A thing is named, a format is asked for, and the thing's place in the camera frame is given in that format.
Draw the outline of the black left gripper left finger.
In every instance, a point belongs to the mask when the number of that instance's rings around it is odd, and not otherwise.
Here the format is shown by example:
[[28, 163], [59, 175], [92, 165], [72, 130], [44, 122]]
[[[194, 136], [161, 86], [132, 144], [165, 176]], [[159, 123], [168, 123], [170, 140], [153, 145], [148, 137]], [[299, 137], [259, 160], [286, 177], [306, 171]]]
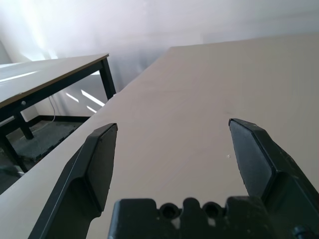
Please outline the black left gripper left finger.
[[66, 163], [29, 238], [84, 239], [101, 216], [114, 168], [118, 126], [95, 129]]

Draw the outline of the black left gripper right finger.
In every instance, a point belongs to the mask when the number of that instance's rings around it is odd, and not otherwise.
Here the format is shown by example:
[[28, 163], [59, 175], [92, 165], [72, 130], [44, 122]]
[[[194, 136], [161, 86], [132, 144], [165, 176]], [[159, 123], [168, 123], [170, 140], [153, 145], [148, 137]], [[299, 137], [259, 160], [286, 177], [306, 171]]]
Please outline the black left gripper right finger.
[[297, 163], [256, 124], [228, 125], [248, 195], [261, 199], [278, 238], [317, 239], [319, 193]]

